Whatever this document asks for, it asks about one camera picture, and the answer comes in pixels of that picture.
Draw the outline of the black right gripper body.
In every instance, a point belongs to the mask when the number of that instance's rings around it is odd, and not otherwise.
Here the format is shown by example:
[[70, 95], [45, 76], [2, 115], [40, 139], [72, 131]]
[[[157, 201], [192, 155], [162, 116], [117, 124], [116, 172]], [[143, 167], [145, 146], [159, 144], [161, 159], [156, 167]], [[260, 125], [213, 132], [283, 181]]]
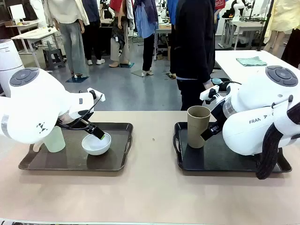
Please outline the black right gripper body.
[[225, 113], [223, 112], [224, 103], [225, 103], [225, 101], [222, 100], [211, 111], [211, 115], [216, 119], [216, 121], [213, 124], [210, 125], [211, 128], [213, 128], [213, 127], [222, 128], [223, 127], [223, 125], [226, 121], [226, 116], [225, 116]]

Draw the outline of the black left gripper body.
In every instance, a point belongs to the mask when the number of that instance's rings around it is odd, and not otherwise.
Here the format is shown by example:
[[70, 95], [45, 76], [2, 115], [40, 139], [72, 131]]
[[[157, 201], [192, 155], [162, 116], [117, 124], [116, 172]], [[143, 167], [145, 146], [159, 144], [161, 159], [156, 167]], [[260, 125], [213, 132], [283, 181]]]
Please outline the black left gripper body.
[[90, 117], [93, 115], [93, 111], [86, 112], [83, 116], [81, 116], [77, 121], [77, 128], [84, 128], [88, 124], [90, 124]]

